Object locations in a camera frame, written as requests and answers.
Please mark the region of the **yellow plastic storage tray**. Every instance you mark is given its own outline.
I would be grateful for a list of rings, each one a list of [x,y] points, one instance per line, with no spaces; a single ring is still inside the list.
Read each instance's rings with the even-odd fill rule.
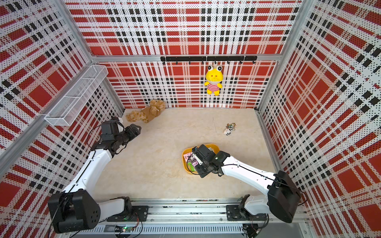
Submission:
[[[209,150],[213,151],[215,154],[217,154],[217,153],[220,151],[219,147],[218,147],[216,144],[212,144],[212,143],[210,143],[210,144],[205,144],[205,146],[206,146]],[[189,162],[188,162],[188,158],[190,157],[191,154],[192,154],[192,147],[191,147],[191,148],[187,148],[187,149],[185,149],[185,150],[183,151],[183,153],[182,153],[183,167],[184,167],[184,170],[185,170],[187,173],[189,173],[189,174],[191,174],[192,172],[195,172],[195,169],[194,169],[193,165],[190,164],[190,171],[188,170],[188,167],[187,167],[187,165],[188,165],[188,163],[189,163]]]

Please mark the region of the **pink cartoon tissue pack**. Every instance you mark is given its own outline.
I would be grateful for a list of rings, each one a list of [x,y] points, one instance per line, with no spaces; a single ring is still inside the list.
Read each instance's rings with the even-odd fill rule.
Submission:
[[[194,157],[193,157],[193,153],[192,153],[192,152],[185,153],[185,154],[183,155],[183,158],[184,158],[184,161],[185,161],[186,164],[187,164],[188,162],[194,160]]]
[[[199,165],[197,160],[190,161],[188,164],[191,165],[192,168],[195,168],[197,165]]]

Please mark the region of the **green tissue pack front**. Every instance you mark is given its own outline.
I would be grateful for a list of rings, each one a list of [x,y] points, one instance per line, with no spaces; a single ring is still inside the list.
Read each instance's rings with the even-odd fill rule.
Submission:
[[[188,165],[188,168],[190,169],[191,172],[195,172],[195,168],[193,167],[193,165]]]

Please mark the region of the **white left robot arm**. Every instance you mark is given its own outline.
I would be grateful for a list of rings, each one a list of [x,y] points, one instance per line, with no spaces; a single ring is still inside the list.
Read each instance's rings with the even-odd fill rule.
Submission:
[[[53,194],[48,201],[55,233],[90,230],[115,215],[133,217],[134,209],[129,197],[98,203],[92,195],[107,164],[140,133],[140,126],[131,124],[124,127],[121,118],[112,118],[101,125],[100,141],[93,144],[78,174],[63,191]]]

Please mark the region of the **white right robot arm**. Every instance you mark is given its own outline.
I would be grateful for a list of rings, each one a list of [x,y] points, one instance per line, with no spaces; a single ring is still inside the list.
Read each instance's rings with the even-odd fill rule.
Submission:
[[[254,221],[272,214],[285,223],[292,223],[302,199],[302,191],[284,172],[266,172],[249,166],[232,155],[215,153],[204,144],[192,148],[184,156],[185,167],[193,175],[209,174],[236,178],[262,193],[261,196],[245,195],[236,208],[228,208],[229,220]]]

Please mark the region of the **brown teddy bear plush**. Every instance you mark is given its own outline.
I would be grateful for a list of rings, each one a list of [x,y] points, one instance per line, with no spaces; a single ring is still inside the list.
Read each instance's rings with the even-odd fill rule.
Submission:
[[[151,100],[148,107],[141,109],[140,111],[132,111],[126,115],[128,122],[143,121],[149,123],[166,109],[166,103],[163,100]]]

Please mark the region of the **white black cow plush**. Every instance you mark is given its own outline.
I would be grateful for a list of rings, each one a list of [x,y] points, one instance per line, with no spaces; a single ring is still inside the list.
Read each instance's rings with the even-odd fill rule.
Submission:
[[[225,135],[230,135],[232,133],[231,129],[225,129],[223,132]]]

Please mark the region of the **yellow frog plush striped shirt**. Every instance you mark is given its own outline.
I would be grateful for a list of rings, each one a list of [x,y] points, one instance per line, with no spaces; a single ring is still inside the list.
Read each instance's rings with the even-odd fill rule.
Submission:
[[[221,82],[223,81],[222,66],[217,65],[214,67],[209,65],[207,67],[205,79],[206,82],[204,83],[204,86],[207,88],[207,94],[219,96],[220,90],[222,88]]]

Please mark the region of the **small electronics board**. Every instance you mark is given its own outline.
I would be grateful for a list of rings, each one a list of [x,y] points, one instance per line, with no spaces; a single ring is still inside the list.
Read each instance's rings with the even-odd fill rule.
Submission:
[[[129,226],[115,226],[114,232],[121,234],[121,233],[131,233],[135,230],[135,227],[129,227]]]

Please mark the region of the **fox figure keychain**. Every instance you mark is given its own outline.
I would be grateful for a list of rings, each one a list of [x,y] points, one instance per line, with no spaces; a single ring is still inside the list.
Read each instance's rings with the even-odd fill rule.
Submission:
[[[235,130],[235,127],[236,127],[236,124],[235,124],[235,123],[227,124],[227,126],[226,126],[227,129],[230,129],[230,130],[232,130],[232,131]]]

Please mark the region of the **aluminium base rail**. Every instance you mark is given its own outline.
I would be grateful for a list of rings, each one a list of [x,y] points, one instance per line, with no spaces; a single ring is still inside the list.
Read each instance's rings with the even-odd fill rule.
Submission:
[[[228,208],[241,200],[225,199],[134,199],[143,221],[109,219],[95,228],[66,233],[64,238],[313,238],[311,222],[303,207],[292,223],[272,214],[254,221],[229,220]],[[131,233],[115,233],[115,226],[135,227]]]

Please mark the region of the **black hook rail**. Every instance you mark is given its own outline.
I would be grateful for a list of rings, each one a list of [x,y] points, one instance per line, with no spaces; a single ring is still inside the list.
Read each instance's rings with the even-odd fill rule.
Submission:
[[[161,62],[204,62],[204,61],[257,61],[258,56],[188,56],[188,57],[160,57]]]

